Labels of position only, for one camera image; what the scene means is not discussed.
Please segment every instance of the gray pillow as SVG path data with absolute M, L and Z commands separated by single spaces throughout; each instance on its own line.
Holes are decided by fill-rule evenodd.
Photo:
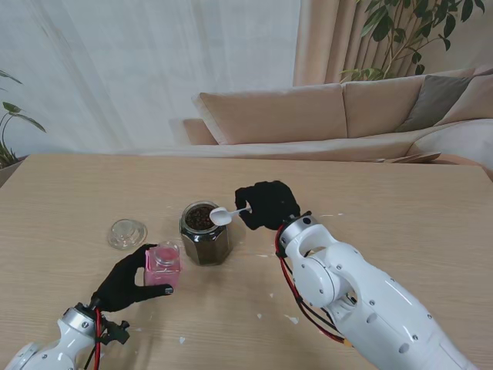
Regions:
M 445 117 L 471 80 L 472 77 L 426 76 L 416 104 L 395 132 L 406 133 L 432 127 Z

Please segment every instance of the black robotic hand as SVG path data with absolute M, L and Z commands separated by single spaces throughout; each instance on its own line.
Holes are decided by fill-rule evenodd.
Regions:
M 291 189 L 280 181 L 256 183 L 252 187 L 242 187 L 235 193 L 236 208 L 247 206 L 251 212 L 240 212 L 240 217 L 252 230 L 265 226 L 277 230 L 290 216 L 300 216 L 300 206 L 296 203 Z
M 116 312 L 136 302 L 172 294 L 173 287 L 168 284 L 139 287 L 135 283 L 137 270 L 146 264 L 146 251 L 155 246 L 156 244 L 144 244 L 118 262 L 92 294 L 91 305 L 101 311 Z

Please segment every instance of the table surface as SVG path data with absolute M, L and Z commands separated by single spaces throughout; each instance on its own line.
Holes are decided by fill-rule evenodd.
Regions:
M 261 180 L 287 183 L 302 210 L 415 294 L 476 365 L 492 367 L 493 185 L 478 167 L 36 155 L 0 189 L 0 368 L 27 342 L 57 339 L 56 319 L 128 253 L 106 244 L 115 220 L 141 220 L 148 242 L 182 246 L 188 204 L 232 209 L 234 190 Z M 183 254 L 173 296 L 109 316 L 129 321 L 131 338 L 103 349 L 102 368 L 372 368 L 302 317 L 272 231 L 237 220 L 230 233 L 223 265 L 197 267 Z

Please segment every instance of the pink jar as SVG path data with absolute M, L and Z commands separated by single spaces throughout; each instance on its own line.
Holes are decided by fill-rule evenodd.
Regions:
M 170 241 L 162 242 L 146 251 L 144 285 L 169 284 L 176 289 L 181 270 L 178 246 Z

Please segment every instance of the white plastic spoon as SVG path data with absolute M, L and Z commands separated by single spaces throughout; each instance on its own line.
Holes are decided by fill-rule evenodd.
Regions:
M 241 210 L 235 210 L 234 212 L 228 212 L 225 207 L 218 207 L 210 211 L 209 218 L 217 226 L 224 226 L 230 224 L 233 220 L 233 216 L 236 216 L 239 212 L 244 210 L 251 210 L 251 208 L 243 208 Z

